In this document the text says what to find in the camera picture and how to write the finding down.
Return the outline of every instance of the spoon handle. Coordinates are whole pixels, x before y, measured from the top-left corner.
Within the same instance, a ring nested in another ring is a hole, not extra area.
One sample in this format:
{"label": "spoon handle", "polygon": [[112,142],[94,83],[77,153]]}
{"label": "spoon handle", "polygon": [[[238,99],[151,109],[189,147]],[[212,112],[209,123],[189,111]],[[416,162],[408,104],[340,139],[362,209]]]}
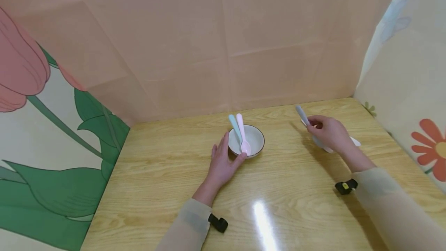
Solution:
{"label": "spoon handle", "polygon": [[234,114],[229,115],[229,121],[231,122],[232,128],[234,128],[235,134],[237,134],[238,142],[242,143],[242,135],[240,134],[240,128],[237,125],[237,121],[235,121]]}
{"label": "spoon handle", "polygon": [[[305,125],[310,125],[309,120],[301,106],[296,105],[296,112],[299,114],[300,118],[302,118],[302,121],[305,123]],[[317,146],[319,146],[320,148],[325,147],[325,145],[319,139],[317,139],[316,136],[312,136],[312,137],[313,137],[314,143],[316,143]]]}
{"label": "spoon handle", "polygon": [[241,115],[241,113],[237,114],[237,124],[238,124],[238,128],[240,129],[240,134],[242,135],[242,141],[246,141],[246,137],[245,137],[245,126],[243,125],[243,116]]}

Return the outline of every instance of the plastic spoon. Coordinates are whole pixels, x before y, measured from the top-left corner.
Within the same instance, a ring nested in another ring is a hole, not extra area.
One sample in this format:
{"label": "plastic spoon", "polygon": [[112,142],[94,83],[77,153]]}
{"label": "plastic spoon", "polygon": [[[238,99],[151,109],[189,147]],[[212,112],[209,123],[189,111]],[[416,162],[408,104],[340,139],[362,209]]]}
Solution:
{"label": "plastic spoon", "polygon": [[229,121],[231,122],[232,128],[234,128],[234,131],[237,134],[238,143],[241,144],[243,142],[242,135],[240,134],[240,129],[238,128],[237,121],[235,121],[234,114],[230,114],[229,115]]}
{"label": "plastic spoon", "polygon": [[[305,121],[303,120],[303,119],[301,119],[300,121],[302,121],[302,123],[306,126],[306,123],[305,123]],[[350,137],[350,139],[352,139],[352,142],[356,145],[356,146],[361,146],[361,143],[357,140],[357,139],[355,139],[354,137]],[[331,149],[331,148],[329,148],[328,146],[326,146],[325,148],[324,148],[324,150],[326,151],[326,152],[328,152],[328,153],[333,153],[334,151]]]}
{"label": "plastic spoon", "polygon": [[[308,121],[308,118],[307,118],[304,110],[302,109],[302,107],[300,107],[299,105],[296,105],[296,112],[299,114],[300,118],[302,118],[302,120],[305,123],[305,125],[310,125],[309,121]],[[317,139],[317,137],[313,136],[313,141],[320,148],[325,148],[325,145],[323,143],[321,143],[320,140]]]}
{"label": "plastic spoon", "polygon": [[245,126],[243,124],[243,116],[238,113],[237,114],[237,124],[240,129],[240,134],[242,136],[242,143],[240,145],[240,149],[242,152],[246,153],[248,156],[250,155],[250,144],[247,142],[245,137]]}

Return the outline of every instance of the sleeve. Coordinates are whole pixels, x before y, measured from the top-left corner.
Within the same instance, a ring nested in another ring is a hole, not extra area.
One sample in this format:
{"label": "sleeve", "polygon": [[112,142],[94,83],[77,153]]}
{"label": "sleeve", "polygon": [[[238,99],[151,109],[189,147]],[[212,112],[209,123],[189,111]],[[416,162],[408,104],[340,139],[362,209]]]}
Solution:
{"label": "sleeve", "polygon": [[446,233],[384,169],[353,174],[355,195],[391,251],[445,251]]}
{"label": "sleeve", "polygon": [[212,209],[189,199],[161,239],[155,251],[200,251],[208,235],[208,218]]}

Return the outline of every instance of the daisy illustration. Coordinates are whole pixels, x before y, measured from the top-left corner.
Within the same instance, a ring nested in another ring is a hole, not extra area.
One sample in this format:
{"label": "daisy illustration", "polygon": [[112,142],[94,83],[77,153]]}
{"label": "daisy illustration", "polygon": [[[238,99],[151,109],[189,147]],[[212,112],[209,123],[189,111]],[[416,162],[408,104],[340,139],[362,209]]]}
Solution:
{"label": "daisy illustration", "polygon": [[412,138],[423,144],[412,146],[414,152],[422,153],[417,161],[422,166],[435,161],[434,166],[425,173],[432,172],[437,180],[446,182],[446,137],[430,119],[420,121],[420,127],[429,137],[418,132],[412,133]]}
{"label": "daisy illustration", "polygon": [[369,106],[369,102],[364,103],[364,108],[375,118],[376,112],[375,112],[375,106]]}

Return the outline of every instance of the black wrist strap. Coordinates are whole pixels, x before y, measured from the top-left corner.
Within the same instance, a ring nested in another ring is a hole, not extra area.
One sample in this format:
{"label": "black wrist strap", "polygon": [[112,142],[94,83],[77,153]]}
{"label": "black wrist strap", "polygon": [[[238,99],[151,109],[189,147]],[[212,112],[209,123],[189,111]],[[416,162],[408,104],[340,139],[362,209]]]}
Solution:
{"label": "black wrist strap", "polygon": [[224,233],[224,231],[226,231],[229,225],[225,219],[223,218],[218,219],[212,213],[211,215],[209,215],[208,221],[209,223],[211,223],[211,225],[214,226],[215,230],[219,231],[220,233]]}
{"label": "black wrist strap", "polygon": [[349,195],[353,189],[358,187],[358,182],[352,178],[349,181],[338,182],[334,186],[341,195]]}

